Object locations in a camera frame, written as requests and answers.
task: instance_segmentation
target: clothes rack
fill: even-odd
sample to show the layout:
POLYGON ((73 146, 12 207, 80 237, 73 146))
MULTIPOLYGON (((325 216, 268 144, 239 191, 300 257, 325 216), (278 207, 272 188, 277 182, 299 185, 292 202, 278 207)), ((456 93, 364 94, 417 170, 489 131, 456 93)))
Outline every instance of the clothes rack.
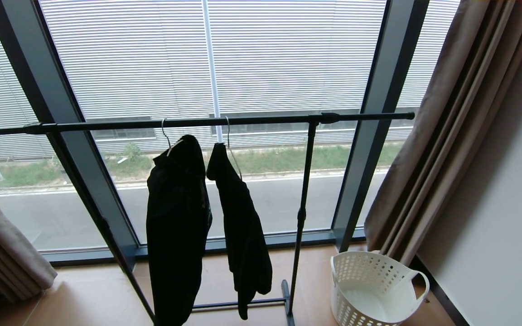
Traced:
MULTIPOLYGON (((314 115, 291 115, 282 117, 249 117, 249 118, 203 118, 203 119, 178 119, 178 120, 135 120, 135 121, 118 121, 118 122, 75 122, 66 124, 56 123, 41 123, 29 124, 22 127, 16 128, 0 128, 0 135, 4 134, 51 134, 54 138, 56 145, 61 153, 68 153, 68 147, 66 142, 63 140, 61 133, 68 131, 85 131, 85 130, 110 130, 110 129, 139 129, 139 128, 172 128, 172 127, 189 127, 189 126, 219 126, 219 125, 251 125, 251 124, 283 124, 283 123, 307 123, 309 124, 307 131, 307 148, 305 165, 303 170, 303 184, 302 184, 302 195, 301 203, 298 211, 298 224, 295 239, 295 254, 294 254, 294 267, 291 277, 291 289, 286 280, 281 282, 281 289, 283 297, 277 297, 274 299, 258 299, 253 300, 251 305, 268 305, 279 303, 285 306, 285 314, 287 318, 288 326, 294 326, 294 295, 297 281, 297 273, 299 266, 299 254, 301 250, 301 242, 303 235, 303 226, 306 219, 306 202, 307 202, 307 190, 309 188, 309 176, 311 170, 311 157, 313 154, 313 144, 315 141, 315 130, 319 124, 332 124, 339 121, 351 121, 351 120, 397 120, 397 119, 414 119, 414 113, 380 113, 380 114, 336 114, 336 113, 322 113, 314 115)), ((107 220, 102 216, 100 209, 96 206, 91 193, 83 185, 83 177, 79 173, 78 168, 74 159, 70 155, 63 156, 65 165, 64 168, 69 170, 70 175, 74 178, 72 182, 77 186, 79 194, 84 204, 89 208, 91 216, 95 219, 95 223, 106 240, 106 244, 110 248, 116 262, 122 268, 122 271, 128 277, 132 287, 136 291, 139 299, 145 307, 147 313, 154 321, 154 313, 150 308, 148 301, 146 300, 138 282, 132 274, 128 262, 116 240, 112 236, 110 231, 110 225, 107 220)), ((222 303, 210 303, 206 305, 194 305, 193 310, 198 309, 215 309, 220 307, 232 307, 237 306, 237 302, 222 302, 222 303)))

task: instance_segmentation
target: white horizontal siding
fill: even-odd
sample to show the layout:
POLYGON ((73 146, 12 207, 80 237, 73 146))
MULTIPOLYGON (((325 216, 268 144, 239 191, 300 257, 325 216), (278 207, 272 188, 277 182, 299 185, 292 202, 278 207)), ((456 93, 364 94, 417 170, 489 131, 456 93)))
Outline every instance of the white horizontal siding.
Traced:
MULTIPOLYGON (((200 0, 40 0, 86 118, 203 118, 213 113, 200 0)), ((422 101, 458 0, 430 2, 398 107, 422 101)), ((209 0, 221 114, 358 110, 385 1, 209 0)), ((0 126, 36 121, 0 45, 0 126)), ((411 128, 391 128, 389 140, 411 128)), ((134 140, 144 151, 168 144, 134 140)), ((171 142, 209 127, 166 130, 171 142)), ((319 143, 351 142, 351 130, 319 131, 319 143)), ((232 134, 232 145, 302 143, 305 132, 232 134)), ((97 142, 121 152, 130 140, 97 142)), ((0 138, 0 159, 53 154, 45 136, 0 138)))

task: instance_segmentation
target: black clothing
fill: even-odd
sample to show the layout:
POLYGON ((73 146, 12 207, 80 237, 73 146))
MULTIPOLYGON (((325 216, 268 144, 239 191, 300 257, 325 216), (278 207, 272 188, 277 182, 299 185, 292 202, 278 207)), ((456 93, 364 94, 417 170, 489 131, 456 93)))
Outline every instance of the black clothing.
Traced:
POLYGON ((207 177, 215 180, 224 214, 229 269, 238 291, 239 316, 247 319, 247 305, 255 292, 271 291, 273 270, 259 215, 247 185, 241 181, 227 157, 223 144, 215 144, 207 177))
POLYGON ((156 326, 180 326, 188 319, 201 286, 212 221, 201 147, 193 136, 181 140, 154 159, 147 180, 146 233, 156 326))

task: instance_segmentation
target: horizontal rack bar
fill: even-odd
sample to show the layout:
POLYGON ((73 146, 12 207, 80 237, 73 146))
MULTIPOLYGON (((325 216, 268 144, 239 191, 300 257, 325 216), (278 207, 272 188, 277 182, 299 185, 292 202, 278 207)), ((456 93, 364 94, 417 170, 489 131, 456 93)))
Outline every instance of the horizontal rack bar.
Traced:
POLYGON ((379 114, 336 114, 322 113, 312 115, 289 115, 275 117, 248 117, 248 118, 202 118, 202 119, 165 119, 165 120, 136 120, 114 122, 74 122, 69 124, 44 124, 37 122, 23 127, 0 128, 3 134, 49 134, 50 132, 83 131, 83 130, 111 130, 111 129, 140 129, 140 128, 174 128, 194 126, 221 126, 221 125, 258 125, 258 124, 294 124, 319 123, 333 124, 339 121, 355 120, 394 120, 414 119, 414 113, 379 113, 379 114))
MULTIPOLYGON (((285 298, 284 297, 276 297, 274 299, 260 299, 260 300, 253 300, 249 303, 249 305, 261 305, 263 303, 284 303, 285 298)), ((234 302, 219 302, 219 303, 209 303, 206 305, 194 305, 194 309, 207 309, 207 308, 220 308, 220 307, 231 307, 236 306, 239 303, 234 302)))

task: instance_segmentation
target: laundry basket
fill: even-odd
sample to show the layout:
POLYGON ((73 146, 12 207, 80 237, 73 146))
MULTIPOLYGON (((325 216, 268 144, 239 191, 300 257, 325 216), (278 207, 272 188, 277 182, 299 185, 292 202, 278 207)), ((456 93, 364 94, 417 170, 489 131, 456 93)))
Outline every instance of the laundry basket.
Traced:
POLYGON ((332 313, 341 326, 398 326, 418 309, 429 291, 428 278, 392 258, 350 251, 332 257, 332 313), (426 283, 416 297, 412 279, 426 283))

